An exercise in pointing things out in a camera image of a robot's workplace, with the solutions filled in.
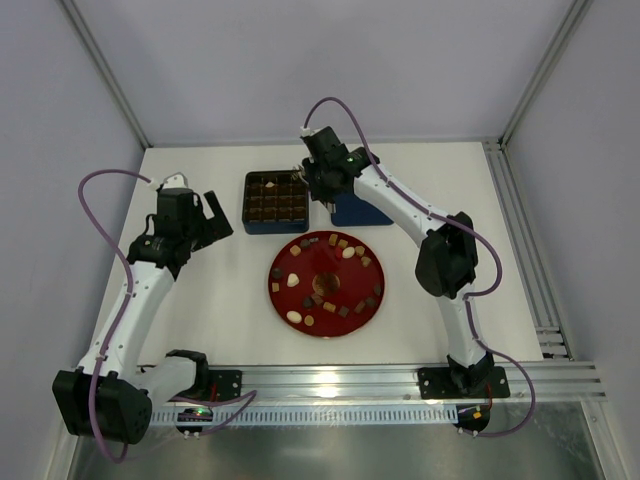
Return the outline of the blue box lid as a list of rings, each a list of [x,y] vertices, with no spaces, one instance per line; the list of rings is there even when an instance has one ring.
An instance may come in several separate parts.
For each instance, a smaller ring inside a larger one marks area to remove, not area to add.
[[[331,222],[337,227],[389,226],[393,221],[372,204],[353,193],[342,193],[335,197],[335,211]]]

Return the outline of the metal tongs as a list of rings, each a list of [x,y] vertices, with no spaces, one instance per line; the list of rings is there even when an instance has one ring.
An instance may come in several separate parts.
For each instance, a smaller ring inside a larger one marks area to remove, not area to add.
[[[305,170],[303,169],[303,167],[301,165],[297,165],[297,166],[293,167],[292,173],[291,173],[291,177],[292,177],[293,180],[300,181],[305,186],[305,188],[307,189],[308,193],[311,193],[310,183],[309,183],[308,179],[306,178]],[[336,212],[335,203],[333,201],[320,200],[320,203],[324,206],[324,208],[330,214],[333,214],[333,213]]]

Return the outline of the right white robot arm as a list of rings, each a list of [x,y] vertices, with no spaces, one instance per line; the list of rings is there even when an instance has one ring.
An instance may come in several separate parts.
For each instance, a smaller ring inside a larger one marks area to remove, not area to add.
[[[329,206],[338,195],[353,194],[381,211],[416,244],[415,277],[438,303],[451,381],[464,396],[483,392],[495,361],[474,319],[478,254],[470,217],[429,206],[398,183],[368,147],[349,150],[330,127],[304,127],[301,140],[309,151],[302,169],[313,200]]]

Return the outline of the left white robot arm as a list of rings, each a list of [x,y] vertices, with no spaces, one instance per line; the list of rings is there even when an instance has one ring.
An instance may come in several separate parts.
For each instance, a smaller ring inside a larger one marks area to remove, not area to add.
[[[72,371],[57,373],[52,391],[68,432],[135,445],[154,408],[198,399],[209,388],[205,354],[174,349],[146,373],[141,349],[159,307],[193,253],[232,235],[214,192],[162,187],[156,211],[130,245],[126,278],[97,340]]]

